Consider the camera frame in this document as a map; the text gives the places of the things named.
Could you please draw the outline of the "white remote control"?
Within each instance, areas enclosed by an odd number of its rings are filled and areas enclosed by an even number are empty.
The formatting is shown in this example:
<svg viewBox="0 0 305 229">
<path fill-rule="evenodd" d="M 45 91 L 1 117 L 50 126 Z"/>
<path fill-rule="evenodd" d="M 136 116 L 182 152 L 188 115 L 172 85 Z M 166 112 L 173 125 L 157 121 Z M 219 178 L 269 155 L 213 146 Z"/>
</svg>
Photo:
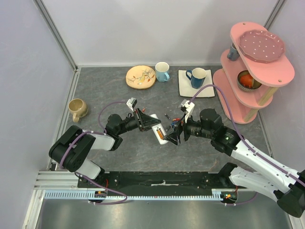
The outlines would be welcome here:
<svg viewBox="0 0 305 229">
<path fill-rule="evenodd" d="M 157 124 L 157 125 L 152 126 L 152 130 L 160 145 L 165 145 L 168 143 L 167 140 L 164 140 L 166 132 L 165 132 L 165 129 L 162 124 Z"/>
</svg>

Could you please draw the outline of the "orange battery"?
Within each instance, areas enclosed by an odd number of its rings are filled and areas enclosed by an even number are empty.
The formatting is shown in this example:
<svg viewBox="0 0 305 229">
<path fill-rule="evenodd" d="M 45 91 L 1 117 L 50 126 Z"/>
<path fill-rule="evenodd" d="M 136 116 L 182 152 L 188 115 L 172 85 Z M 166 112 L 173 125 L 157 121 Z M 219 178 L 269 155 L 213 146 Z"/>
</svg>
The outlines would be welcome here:
<svg viewBox="0 0 305 229">
<path fill-rule="evenodd" d="M 163 133 L 162 133 L 162 131 L 161 131 L 160 129 L 157 130 L 157 133 L 158 133 L 158 135 L 159 135 L 159 137 L 160 137 L 161 139 L 164 138 L 164 135 L 163 135 Z"/>
</svg>

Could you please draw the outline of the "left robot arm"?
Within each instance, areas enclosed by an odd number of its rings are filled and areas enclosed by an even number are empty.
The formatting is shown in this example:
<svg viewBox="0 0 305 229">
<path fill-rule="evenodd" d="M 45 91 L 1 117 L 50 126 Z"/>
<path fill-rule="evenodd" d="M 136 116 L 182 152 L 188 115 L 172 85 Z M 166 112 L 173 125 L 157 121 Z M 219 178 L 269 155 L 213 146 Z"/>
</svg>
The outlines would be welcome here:
<svg viewBox="0 0 305 229">
<path fill-rule="evenodd" d="M 91 150 L 114 151 L 122 143 L 120 135 L 139 129 L 141 132 L 155 130 L 161 121 L 156 115 L 147 115 L 136 109 L 132 115 L 122 119 L 118 114 L 108 117 L 104 133 L 85 131 L 72 125 L 49 150 L 49 157 L 69 172 L 88 177 L 93 187 L 104 184 L 104 169 L 88 158 Z"/>
</svg>

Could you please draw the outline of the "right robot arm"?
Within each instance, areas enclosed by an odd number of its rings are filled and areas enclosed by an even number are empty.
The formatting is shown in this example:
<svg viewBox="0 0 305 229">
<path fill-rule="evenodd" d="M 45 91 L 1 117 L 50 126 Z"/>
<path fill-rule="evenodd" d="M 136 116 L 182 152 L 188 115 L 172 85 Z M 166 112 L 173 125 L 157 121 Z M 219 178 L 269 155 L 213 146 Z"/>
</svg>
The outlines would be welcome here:
<svg viewBox="0 0 305 229">
<path fill-rule="evenodd" d="M 305 173 L 289 168 L 268 156 L 235 130 L 223 125 L 214 109 L 203 109 L 199 121 L 183 117 L 164 138 L 179 145 L 180 135 L 210 139 L 211 145 L 248 165 L 254 172 L 247 172 L 235 164 L 226 164 L 218 182 L 222 187 L 231 185 L 252 189 L 274 200 L 287 214 L 300 218 L 305 210 Z"/>
</svg>

